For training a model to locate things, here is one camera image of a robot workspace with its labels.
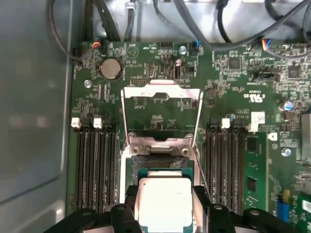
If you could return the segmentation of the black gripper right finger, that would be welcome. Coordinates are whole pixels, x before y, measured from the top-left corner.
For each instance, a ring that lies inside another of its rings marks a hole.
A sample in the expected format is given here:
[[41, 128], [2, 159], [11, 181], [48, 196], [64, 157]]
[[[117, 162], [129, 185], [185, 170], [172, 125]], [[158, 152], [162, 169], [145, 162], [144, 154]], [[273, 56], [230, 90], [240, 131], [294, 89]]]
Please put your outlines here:
[[299, 233], [299, 229], [274, 215], [249, 208], [238, 215], [224, 205], [213, 204], [203, 186], [193, 187], [193, 220], [197, 233]]

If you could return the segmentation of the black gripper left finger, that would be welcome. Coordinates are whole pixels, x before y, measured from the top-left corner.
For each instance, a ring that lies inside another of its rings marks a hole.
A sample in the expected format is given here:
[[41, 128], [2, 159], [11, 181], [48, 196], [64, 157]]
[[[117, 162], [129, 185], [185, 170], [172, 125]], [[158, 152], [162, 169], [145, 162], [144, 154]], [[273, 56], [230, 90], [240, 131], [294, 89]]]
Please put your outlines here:
[[79, 209], [59, 222], [61, 233], [139, 233], [140, 224], [135, 220], [134, 208], [138, 186], [126, 191], [125, 203], [114, 205], [99, 214], [93, 209]]

